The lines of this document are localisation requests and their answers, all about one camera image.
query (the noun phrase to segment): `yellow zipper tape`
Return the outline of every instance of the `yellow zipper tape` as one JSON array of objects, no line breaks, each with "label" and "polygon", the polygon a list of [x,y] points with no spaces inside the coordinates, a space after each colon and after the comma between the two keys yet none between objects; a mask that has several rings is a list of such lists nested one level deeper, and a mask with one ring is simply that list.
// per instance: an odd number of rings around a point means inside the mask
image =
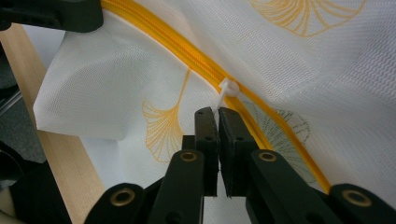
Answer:
[{"label": "yellow zipper tape", "polygon": [[[224,78],[236,81],[232,76],[226,73],[218,64],[207,57],[203,52],[196,48],[189,40],[175,31],[167,23],[152,14],[146,8],[140,6],[134,1],[125,0],[102,0],[102,8],[107,9],[120,17],[124,18],[135,27],[142,30],[147,35],[161,43],[165,48],[174,53],[183,63],[190,69],[194,70],[209,82],[218,92],[220,92],[219,84]],[[258,105],[271,119],[276,122],[279,128],[292,142],[297,152],[303,158],[311,170],[314,177],[322,186],[325,192],[329,192],[330,183],[320,171],[314,160],[308,154],[304,146],[298,140],[288,123],[276,113],[269,105],[267,105],[256,94],[238,82],[239,89],[251,101]],[[260,148],[272,149],[271,144],[258,127],[256,121],[250,116],[241,101],[237,98],[226,97],[227,105],[238,111],[244,122],[246,123],[250,133],[255,138]]]}]

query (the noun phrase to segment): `zipper slider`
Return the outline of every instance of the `zipper slider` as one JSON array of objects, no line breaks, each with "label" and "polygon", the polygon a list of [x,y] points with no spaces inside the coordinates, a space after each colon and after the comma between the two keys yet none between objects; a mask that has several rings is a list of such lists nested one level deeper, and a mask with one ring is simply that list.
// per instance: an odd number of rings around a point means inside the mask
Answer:
[{"label": "zipper slider", "polygon": [[235,97],[240,92],[238,83],[236,83],[235,81],[231,81],[227,77],[221,81],[221,83],[219,84],[219,87],[221,88],[221,92],[220,92],[218,101],[216,103],[216,106],[213,107],[213,109],[212,109],[214,114],[218,112],[220,105],[224,101],[224,97],[226,95]]}]

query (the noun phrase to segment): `wooden board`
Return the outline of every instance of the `wooden board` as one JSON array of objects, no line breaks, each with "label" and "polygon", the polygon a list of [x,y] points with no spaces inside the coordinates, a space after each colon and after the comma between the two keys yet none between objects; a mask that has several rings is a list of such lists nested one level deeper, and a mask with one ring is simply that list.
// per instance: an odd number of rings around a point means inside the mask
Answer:
[{"label": "wooden board", "polygon": [[[46,69],[23,27],[0,32],[11,69],[35,125],[33,104]],[[78,137],[37,131],[73,223],[83,223],[105,188]]]}]

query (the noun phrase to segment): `gray surface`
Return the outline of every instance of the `gray surface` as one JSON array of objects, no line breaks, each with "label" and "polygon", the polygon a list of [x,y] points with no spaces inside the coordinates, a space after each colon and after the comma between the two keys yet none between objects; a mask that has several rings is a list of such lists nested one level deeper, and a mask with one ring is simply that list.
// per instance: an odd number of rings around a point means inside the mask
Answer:
[{"label": "gray surface", "polygon": [[[0,88],[15,83],[3,54],[0,56]],[[0,117],[0,140],[18,151],[26,160],[42,162],[46,159],[22,99]],[[9,184],[12,182],[0,181],[0,188]]]}]

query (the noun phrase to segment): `yellow ginkgo leaf print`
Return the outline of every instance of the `yellow ginkgo leaf print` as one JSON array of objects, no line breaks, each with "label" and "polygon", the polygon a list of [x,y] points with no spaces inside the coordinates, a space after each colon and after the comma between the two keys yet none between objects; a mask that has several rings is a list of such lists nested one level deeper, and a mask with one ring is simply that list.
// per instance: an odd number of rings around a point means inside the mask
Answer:
[{"label": "yellow ginkgo leaf print", "polygon": [[178,110],[190,71],[189,69],[186,73],[180,95],[174,107],[158,109],[149,101],[142,104],[143,115],[148,123],[146,146],[156,161],[170,161],[173,154],[180,150],[184,133],[178,123]]},{"label": "yellow ginkgo leaf print", "polygon": [[268,21],[309,37],[341,25],[363,9],[366,0],[249,0]]}]

